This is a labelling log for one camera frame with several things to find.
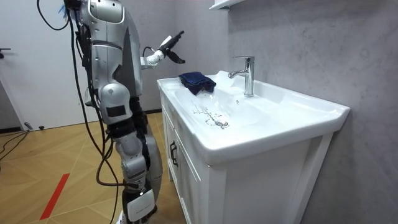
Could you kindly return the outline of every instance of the white door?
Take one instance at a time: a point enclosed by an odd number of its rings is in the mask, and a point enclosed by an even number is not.
[[[54,27],[65,20],[58,10],[63,1],[40,0],[41,10]],[[70,49],[70,28],[54,31],[36,9],[36,0],[0,1],[0,81],[23,124],[54,128],[82,123]],[[79,55],[80,89],[85,95],[86,72]],[[86,108],[89,121],[96,120]]]

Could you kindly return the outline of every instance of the cabinet door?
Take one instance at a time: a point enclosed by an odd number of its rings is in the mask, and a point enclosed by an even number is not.
[[[169,143],[169,139],[168,139],[168,134],[167,134],[167,131],[168,131],[168,126],[169,126],[169,121],[167,121],[167,116],[166,116],[166,114],[165,114],[165,112],[163,112],[162,113],[162,116],[163,116],[163,133],[164,133],[164,140],[165,140],[165,145],[164,145],[164,148],[165,148],[165,150],[166,150],[166,156],[167,156],[167,161],[169,160],[169,157],[170,157],[170,149],[169,149],[169,145],[171,144],[171,142]]]
[[[181,191],[185,206],[185,218],[188,224],[201,224],[200,219],[200,181],[195,176],[195,168],[190,162],[186,150],[182,143],[178,141],[180,147],[180,169],[181,169]]]
[[[177,188],[177,191],[179,190],[179,179],[180,179],[180,153],[179,153],[179,146],[177,143],[177,138],[174,132],[174,129],[169,121],[167,119],[166,122],[166,131],[167,131],[167,148],[168,154],[167,154],[167,165],[169,166],[170,172],[172,173],[173,176],[173,181],[174,184]]]

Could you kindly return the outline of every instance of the red floor tape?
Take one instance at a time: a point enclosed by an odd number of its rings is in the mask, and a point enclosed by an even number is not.
[[[40,217],[40,220],[46,219],[50,217],[52,210],[54,209],[55,204],[57,203],[58,198],[61,195],[61,192],[63,190],[63,187],[67,183],[69,174],[63,174],[60,182],[57,185],[57,188],[54,190],[54,193],[52,194],[46,208],[44,209],[44,212],[42,216]]]

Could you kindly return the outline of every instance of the humanoid robot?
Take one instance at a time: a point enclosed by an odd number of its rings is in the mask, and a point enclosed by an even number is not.
[[[139,103],[141,70],[156,67],[166,57],[185,63],[171,51],[183,31],[167,37],[151,56],[140,57],[136,26],[119,1],[64,3],[70,25],[73,17],[78,27],[76,42],[81,47],[91,96],[86,105],[100,112],[121,158],[123,211],[118,223],[148,223],[156,211],[162,161],[154,138],[147,133],[147,118]]]

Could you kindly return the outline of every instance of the wooden floor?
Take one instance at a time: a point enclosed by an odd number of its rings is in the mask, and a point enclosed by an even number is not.
[[[167,174],[162,114],[149,114],[148,119],[162,155],[164,173],[157,201],[159,209],[150,223],[185,223],[174,184],[169,182]],[[97,142],[100,142],[98,123],[90,123],[90,127]],[[8,139],[10,137],[1,137],[0,144],[3,145]],[[82,124],[29,133],[0,162],[0,223],[109,223],[116,188],[96,183],[95,174],[100,160]],[[119,180],[122,180],[118,154],[114,152],[109,161]],[[50,217],[40,220],[64,174],[70,175]],[[101,180],[114,182],[106,166]],[[120,211],[119,200],[116,218]]]

